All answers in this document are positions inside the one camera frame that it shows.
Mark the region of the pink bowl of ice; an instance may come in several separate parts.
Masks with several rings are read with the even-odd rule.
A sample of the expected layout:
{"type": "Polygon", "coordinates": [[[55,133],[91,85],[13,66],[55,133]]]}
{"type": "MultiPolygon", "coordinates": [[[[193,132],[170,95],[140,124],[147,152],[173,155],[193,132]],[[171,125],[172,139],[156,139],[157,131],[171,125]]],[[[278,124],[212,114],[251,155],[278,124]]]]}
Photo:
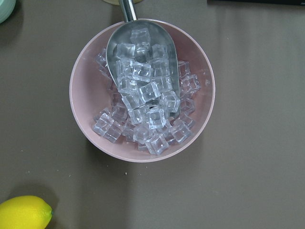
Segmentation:
{"type": "Polygon", "coordinates": [[[118,22],[95,35],[80,52],[70,79],[70,104],[74,118],[87,139],[101,151],[112,157],[137,163],[148,163],[170,158],[185,150],[204,130],[211,116],[215,101],[215,79],[212,66],[201,46],[188,33],[164,21],[154,20],[171,35],[179,60],[190,63],[191,72],[198,76],[201,89],[193,99],[195,111],[190,117],[195,121],[191,128],[192,135],[181,144],[171,145],[160,155],[151,155],[148,151],[139,151],[136,144],[126,143],[119,138],[111,143],[98,136],[92,130],[93,117],[111,104],[107,89],[107,79],[98,70],[94,57],[107,46],[113,32],[123,25],[118,22]]]}

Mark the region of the steel ice scoop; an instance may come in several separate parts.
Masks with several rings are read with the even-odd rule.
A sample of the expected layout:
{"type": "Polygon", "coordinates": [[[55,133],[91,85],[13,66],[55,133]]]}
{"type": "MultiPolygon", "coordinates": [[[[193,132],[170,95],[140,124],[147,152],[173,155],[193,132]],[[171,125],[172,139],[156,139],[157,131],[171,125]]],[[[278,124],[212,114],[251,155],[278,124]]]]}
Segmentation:
{"type": "Polygon", "coordinates": [[[119,1],[124,23],[106,48],[110,74],[128,111],[161,99],[166,115],[180,114],[179,99],[164,99],[166,91],[180,95],[176,47],[170,34],[154,21],[138,19],[131,0],[119,1]]]}

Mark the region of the lower yellow lemon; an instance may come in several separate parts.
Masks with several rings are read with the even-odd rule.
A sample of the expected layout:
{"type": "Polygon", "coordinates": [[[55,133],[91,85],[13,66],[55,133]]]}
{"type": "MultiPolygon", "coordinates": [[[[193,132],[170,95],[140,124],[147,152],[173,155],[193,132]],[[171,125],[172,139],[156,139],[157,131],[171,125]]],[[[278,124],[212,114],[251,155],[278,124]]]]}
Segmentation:
{"type": "Polygon", "coordinates": [[[53,216],[53,210],[42,198],[19,196],[0,204],[2,229],[44,229],[53,216]]]}

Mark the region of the mint green bowl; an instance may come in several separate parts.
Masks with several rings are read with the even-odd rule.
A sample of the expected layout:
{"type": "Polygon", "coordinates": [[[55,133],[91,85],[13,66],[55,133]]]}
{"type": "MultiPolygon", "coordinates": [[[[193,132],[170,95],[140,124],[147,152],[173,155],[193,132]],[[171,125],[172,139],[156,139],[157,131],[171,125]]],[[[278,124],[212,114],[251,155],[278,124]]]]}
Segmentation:
{"type": "Polygon", "coordinates": [[[0,23],[3,23],[13,12],[16,0],[0,0],[0,23]]]}

